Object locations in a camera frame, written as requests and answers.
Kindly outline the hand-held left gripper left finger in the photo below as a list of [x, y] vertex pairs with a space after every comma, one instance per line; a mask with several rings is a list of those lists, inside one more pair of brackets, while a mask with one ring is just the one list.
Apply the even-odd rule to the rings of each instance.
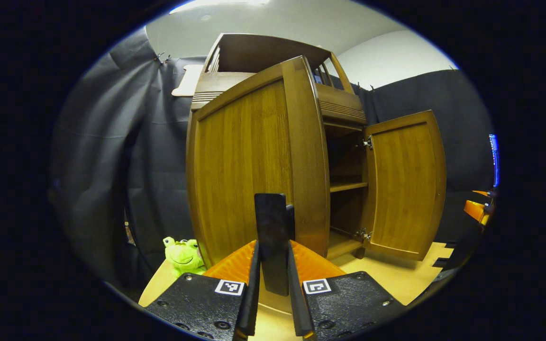
[[246, 341], [255, 334], [260, 269], [254, 240], [203, 274], [182, 273], [145, 309], [191, 341]]

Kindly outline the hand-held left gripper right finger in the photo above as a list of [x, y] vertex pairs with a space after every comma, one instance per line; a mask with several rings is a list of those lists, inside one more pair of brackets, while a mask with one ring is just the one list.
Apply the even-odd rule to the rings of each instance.
[[344, 272], [292, 240], [287, 271], [295, 333], [305, 341], [364, 341], [407, 311], [368, 272]]

